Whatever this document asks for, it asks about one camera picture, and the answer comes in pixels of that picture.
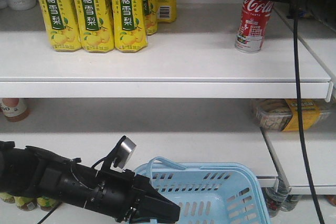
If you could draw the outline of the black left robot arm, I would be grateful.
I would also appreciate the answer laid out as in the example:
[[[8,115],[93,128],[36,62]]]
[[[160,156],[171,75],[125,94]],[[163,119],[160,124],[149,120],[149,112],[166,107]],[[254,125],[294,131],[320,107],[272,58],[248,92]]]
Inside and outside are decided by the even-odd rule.
[[[179,205],[163,197],[146,176],[126,169],[96,170],[51,151],[1,142],[1,192],[13,196],[45,196],[113,217],[116,222],[176,223]]]

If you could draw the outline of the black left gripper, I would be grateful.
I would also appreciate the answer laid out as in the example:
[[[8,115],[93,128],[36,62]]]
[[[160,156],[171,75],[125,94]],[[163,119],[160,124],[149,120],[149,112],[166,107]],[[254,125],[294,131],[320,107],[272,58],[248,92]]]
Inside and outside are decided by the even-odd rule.
[[[126,169],[100,171],[91,192],[91,210],[130,222],[177,222],[181,208],[160,194],[148,177]]]

